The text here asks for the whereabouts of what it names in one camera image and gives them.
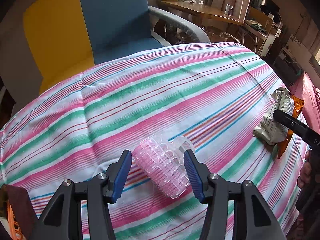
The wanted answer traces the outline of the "right hand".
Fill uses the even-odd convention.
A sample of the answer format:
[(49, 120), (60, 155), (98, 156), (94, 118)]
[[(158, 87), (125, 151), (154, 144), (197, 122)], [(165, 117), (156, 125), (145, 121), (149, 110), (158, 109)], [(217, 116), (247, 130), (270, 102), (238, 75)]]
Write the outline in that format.
[(305, 154), (305, 162), (300, 169), (300, 174), (297, 179), (297, 186), (302, 189), (305, 185), (309, 184), (311, 181), (311, 165), (309, 162), (310, 154), (312, 150), (308, 150)]

